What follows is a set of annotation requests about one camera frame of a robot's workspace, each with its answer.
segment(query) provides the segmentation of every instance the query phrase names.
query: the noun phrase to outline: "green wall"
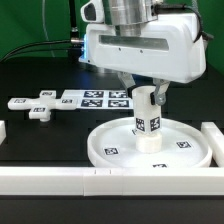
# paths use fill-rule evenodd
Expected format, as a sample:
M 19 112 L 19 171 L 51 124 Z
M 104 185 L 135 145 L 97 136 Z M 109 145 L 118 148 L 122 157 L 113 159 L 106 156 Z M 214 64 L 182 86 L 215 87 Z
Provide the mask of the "green wall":
M 68 0 L 46 1 L 46 26 L 50 40 L 68 39 L 70 37 L 70 20 Z M 80 19 L 79 8 L 88 0 L 74 0 L 77 6 L 80 33 L 85 33 L 85 24 Z M 207 52 L 208 61 L 224 74 L 224 19 L 222 16 L 223 0 L 198 0 L 203 16 L 205 31 L 215 36 Z M 168 3 L 190 0 L 166 0 Z M 42 25 L 42 0 L 1 0 L 0 3 L 0 57 L 17 46 L 44 41 Z M 51 56 L 50 53 L 32 54 L 34 56 Z M 55 52 L 57 57 L 66 53 Z

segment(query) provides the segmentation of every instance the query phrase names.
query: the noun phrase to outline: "marker sticker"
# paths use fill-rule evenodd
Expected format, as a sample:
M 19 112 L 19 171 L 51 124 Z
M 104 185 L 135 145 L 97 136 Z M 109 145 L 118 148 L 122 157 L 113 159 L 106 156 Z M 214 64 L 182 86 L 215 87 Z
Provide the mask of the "marker sticker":
M 36 107 L 34 108 L 33 112 L 36 112 L 36 113 L 40 113 L 40 112 L 44 112 L 45 111 L 45 108 L 44 107 Z
M 25 103 L 26 99 L 16 99 L 14 103 Z
M 192 148 L 191 144 L 188 141 L 184 142 L 176 142 L 178 147 L 181 149 L 187 149 L 187 148 Z
M 160 117 L 150 120 L 151 131 L 155 131 L 160 128 Z
M 118 149 L 117 148 L 105 148 L 104 152 L 107 156 L 112 156 L 112 155 L 118 155 Z
M 125 91 L 110 91 L 109 98 L 127 98 Z
M 129 101 L 128 100 L 109 100 L 108 101 L 108 107 L 129 107 Z
M 63 99 L 61 102 L 62 103 L 66 103 L 66 104 L 70 104 L 70 103 L 72 103 L 72 99 Z
M 142 119 L 136 118 L 136 128 L 140 131 L 145 131 L 145 122 Z
M 82 100 L 81 107 L 102 107 L 103 100 Z
M 52 96 L 52 92 L 43 92 L 42 96 Z
M 153 168 L 168 168 L 167 164 L 154 164 L 152 165 Z
M 85 91 L 85 98 L 103 98 L 104 91 Z

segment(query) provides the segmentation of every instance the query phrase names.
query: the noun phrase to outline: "cross-shaped block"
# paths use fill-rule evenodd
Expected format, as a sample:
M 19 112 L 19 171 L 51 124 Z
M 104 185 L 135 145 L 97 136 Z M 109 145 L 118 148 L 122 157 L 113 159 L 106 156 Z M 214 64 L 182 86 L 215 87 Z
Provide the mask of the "cross-shaped block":
M 12 98 L 8 102 L 11 110 L 28 110 L 30 119 L 40 119 L 42 122 L 50 120 L 51 110 L 75 110 L 78 99 L 76 97 L 63 97 L 56 99 L 56 91 L 44 90 L 37 99 Z

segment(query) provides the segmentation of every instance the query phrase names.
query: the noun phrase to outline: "white plate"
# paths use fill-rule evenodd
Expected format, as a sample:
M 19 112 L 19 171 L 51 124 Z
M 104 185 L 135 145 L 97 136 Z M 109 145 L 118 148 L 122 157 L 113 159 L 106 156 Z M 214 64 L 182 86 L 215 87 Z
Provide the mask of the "white plate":
M 134 118 L 100 125 L 88 138 L 88 156 L 96 167 L 208 167 L 212 151 L 202 135 L 186 124 L 162 119 L 162 149 L 145 154 L 135 147 Z

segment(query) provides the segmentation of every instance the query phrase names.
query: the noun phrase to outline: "black tabletop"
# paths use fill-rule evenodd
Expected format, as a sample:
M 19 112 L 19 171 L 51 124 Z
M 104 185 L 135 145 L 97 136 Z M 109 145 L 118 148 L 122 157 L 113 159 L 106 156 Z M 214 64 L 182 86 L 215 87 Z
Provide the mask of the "black tabletop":
M 134 77 L 139 86 L 152 84 L 151 78 Z M 192 83 L 171 83 L 162 116 L 197 129 L 201 122 L 212 121 L 224 131 L 223 86 L 224 76 L 209 65 Z M 60 98 L 65 89 L 123 87 L 116 74 L 89 72 L 68 59 L 25 58 L 0 64 L 0 120 L 5 120 L 7 131 L 0 166 L 92 166 L 89 133 L 106 121 L 133 116 L 127 110 L 53 110 L 51 120 L 42 123 L 30 120 L 28 110 L 7 107 L 12 97 L 38 98 L 41 90 L 56 90 Z M 0 200 L 0 223 L 222 223 L 223 208 L 222 197 L 7 196 Z

